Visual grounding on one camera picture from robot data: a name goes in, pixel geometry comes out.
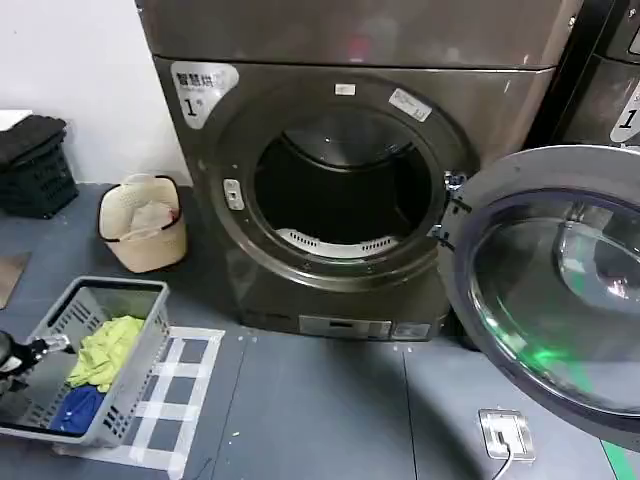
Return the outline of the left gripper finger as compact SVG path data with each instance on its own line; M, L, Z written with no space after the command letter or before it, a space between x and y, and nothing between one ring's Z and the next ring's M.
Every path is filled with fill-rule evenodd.
M56 352L71 352L71 342L68 336L64 334L36 338L28 347L33 356L46 356Z

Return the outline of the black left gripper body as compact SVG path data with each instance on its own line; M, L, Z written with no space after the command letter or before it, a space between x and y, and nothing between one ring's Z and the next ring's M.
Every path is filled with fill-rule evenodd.
M18 376L37 363L29 345L16 342L7 332L1 332L1 375Z

